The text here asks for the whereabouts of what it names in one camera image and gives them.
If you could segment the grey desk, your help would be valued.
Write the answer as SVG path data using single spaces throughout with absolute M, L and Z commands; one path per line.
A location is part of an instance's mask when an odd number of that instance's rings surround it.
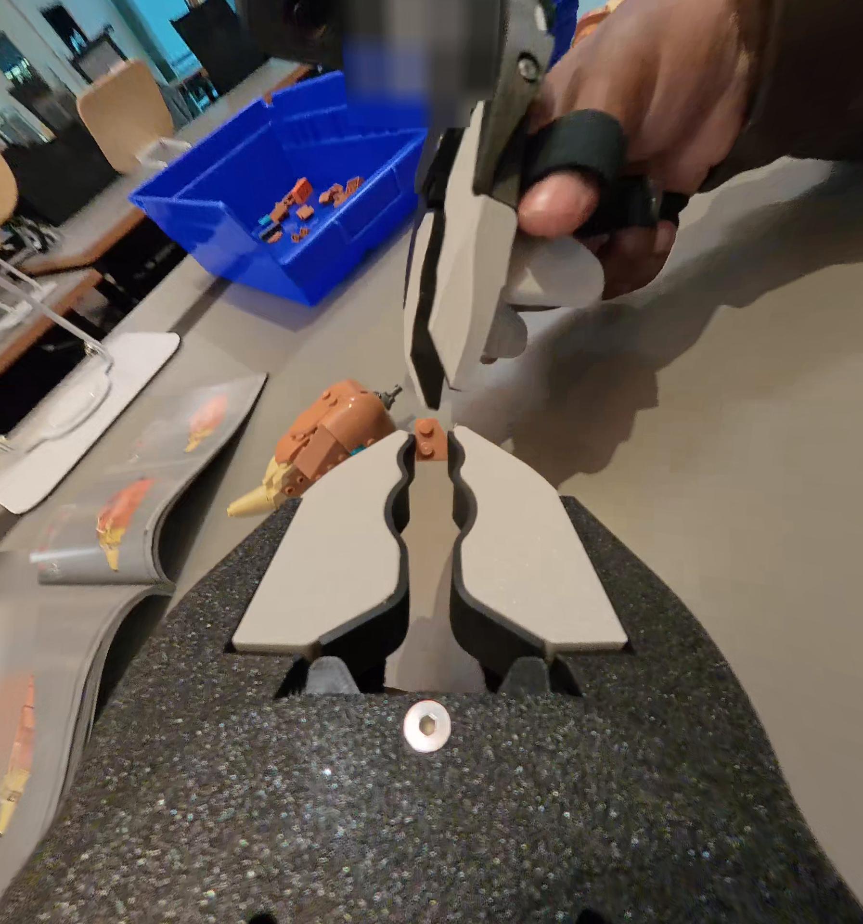
M 121 674 L 0 922 L 863 920 L 863 171 L 785 161 L 694 201 L 660 279 L 531 319 L 454 417 L 578 520 L 634 653 L 581 699 L 277 699 L 225 651 L 286 514 L 226 521 L 280 429 L 402 375 L 408 240 L 308 311 L 186 259 L 121 324 L 182 348 L 22 548 L 178 378 L 268 389 L 194 515 L 178 599 Z

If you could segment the person's right hand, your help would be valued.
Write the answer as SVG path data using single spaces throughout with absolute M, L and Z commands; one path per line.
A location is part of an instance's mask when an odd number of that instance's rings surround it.
M 770 15 L 771 2 L 622 2 L 548 73 L 529 130 L 577 110 L 604 112 L 627 141 L 623 173 L 690 197 L 746 121 Z M 519 202 L 519 229 L 531 237 L 572 235 L 600 195 L 597 182 L 576 171 L 549 176 Z M 676 233 L 676 225 L 660 221 L 590 239 L 586 246 L 603 268 L 603 298 L 652 282 Z

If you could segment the person's right forearm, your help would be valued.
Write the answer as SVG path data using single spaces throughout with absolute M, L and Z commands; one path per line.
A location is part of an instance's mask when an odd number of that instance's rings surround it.
M 863 166 L 863 1 L 772 3 L 747 122 L 700 190 L 783 157 Z

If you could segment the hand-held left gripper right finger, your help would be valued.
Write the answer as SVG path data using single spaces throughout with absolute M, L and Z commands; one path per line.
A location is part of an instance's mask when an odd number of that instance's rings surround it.
M 627 634 L 552 484 L 463 425 L 448 465 L 458 644 L 478 661 L 622 651 Z

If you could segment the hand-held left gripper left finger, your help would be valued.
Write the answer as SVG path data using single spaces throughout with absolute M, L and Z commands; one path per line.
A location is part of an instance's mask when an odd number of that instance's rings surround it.
M 409 628 L 414 436 L 397 431 L 311 488 L 232 635 L 241 653 L 385 661 Z

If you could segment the brown and tan brick model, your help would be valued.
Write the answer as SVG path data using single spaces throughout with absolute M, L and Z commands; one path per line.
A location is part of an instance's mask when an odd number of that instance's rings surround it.
M 395 430 L 390 410 L 402 393 L 370 391 L 345 379 L 322 392 L 278 441 L 259 487 L 233 501 L 232 518 L 270 514 L 300 498 L 348 458 Z

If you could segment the wooden side table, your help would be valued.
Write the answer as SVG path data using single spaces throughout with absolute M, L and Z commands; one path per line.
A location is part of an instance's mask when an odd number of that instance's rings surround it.
M 81 299 L 103 285 L 103 293 L 128 308 L 148 293 L 152 268 L 146 263 L 143 242 L 148 219 L 139 209 L 126 205 L 103 217 L 83 213 L 68 222 L 64 239 L 51 251 L 22 260 L 21 269 L 41 280 L 59 276 L 57 309 L 65 317 L 80 306 Z M 0 341 L 0 377 L 52 328 L 41 315 L 29 315 Z

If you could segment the blue plastic bin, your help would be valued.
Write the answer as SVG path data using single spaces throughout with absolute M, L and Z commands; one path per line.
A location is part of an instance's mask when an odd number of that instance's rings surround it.
M 258 100 L 130 195 L 204 269 L 316 306 L 414 215 L 426 140 L 416 116 L 356 106 L 340 72 Z M 300 178 L 365 184 L 300 244 L 270 246 L 258 220 Z

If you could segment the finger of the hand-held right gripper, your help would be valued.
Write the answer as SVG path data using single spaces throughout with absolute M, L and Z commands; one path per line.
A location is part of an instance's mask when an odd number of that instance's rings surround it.
M 445 230 L 444 198 L 448 183 L 448 132 L 430 135 L 416 179 L 418 208 L 406 264 L 403 293 L 404 359 L 409 381 L 421 405 L 438 410 L 444 370 L 428 329 L 438 280 Z
M 452 391 L 466 389 L 484 353 L 505 286 L 517 215 L 476 194 L 473 181 L 487 103 L 472 112 L 444 196 L 444 234 L 428 332 Z

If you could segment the clear acrylic stand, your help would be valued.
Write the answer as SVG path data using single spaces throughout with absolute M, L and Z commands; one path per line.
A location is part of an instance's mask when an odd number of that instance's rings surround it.
M 27 304 L 31 306 L 54 326 L 59 326 L 80 340 L 86 349 L 86 354 L 97 359 L 100 369 L 98 384 L 91 386 L 89 400 L 77 406 L 74 414 L 54 420 L 49 425 L 44 424 L 34 436 L 25 437 L 20 441 L 15 440 L 13 437 L 0 436 L 0 454 L 29 454 L 41 445 L 67 437 L 92 418 L 105 404 L 113 389 L 112 371 L 114 370 L 114 359 L 101 341 L 90 336 L 86 331 L 76 326 L 65 316 L 57 313 L 43 301 L 41 285 L 1 258 L 0 289 L 14 295 L 21 305 Z

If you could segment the white flat board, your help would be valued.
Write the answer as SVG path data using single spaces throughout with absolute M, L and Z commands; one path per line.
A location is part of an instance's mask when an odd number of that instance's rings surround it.
M 0 508 L 39 506 L 94 448 L 180 347 L 174 333 L 112 335 L 3 439 Z

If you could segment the pile of brown toy bricks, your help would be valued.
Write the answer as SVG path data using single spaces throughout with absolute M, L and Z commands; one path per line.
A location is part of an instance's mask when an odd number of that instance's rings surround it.
M 328 220 L 340 210 L 364 184 L 365 178 L 355 176 L 344 185 L 336 183 L 316 192 L 309 179 L 298 179 L 270 212 L 258 220 L 258 239 L 270 246 L 285 239 L 295 245 L 302 243 L 320 221 Z

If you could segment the open instruction booklet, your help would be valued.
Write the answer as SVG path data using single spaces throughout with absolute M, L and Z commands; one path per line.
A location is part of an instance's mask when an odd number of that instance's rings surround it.
M 46 518 L 28 552 L 0 552 L 0 838 L 24 791 L 44 826 L 94 717 L 117 628 L 167 597 L 160 536 L 183 493 L 241 430 L 256 373 L 160 399 L 147 427 Z

